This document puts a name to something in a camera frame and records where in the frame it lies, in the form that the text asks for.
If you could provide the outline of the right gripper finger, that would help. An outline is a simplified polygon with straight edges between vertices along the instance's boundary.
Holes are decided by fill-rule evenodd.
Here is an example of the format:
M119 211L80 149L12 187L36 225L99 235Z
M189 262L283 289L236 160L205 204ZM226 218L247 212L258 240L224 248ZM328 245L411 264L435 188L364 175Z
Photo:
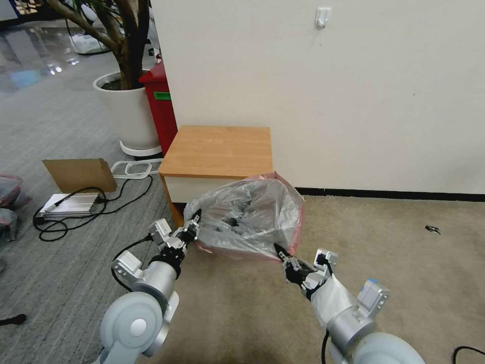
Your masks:
M295 258L278 243L273 244L276 255L281 260L284 267L295 267Z
M286 257L282 261L284 271L286 274L307 274L308 265L306 261L292 257Z

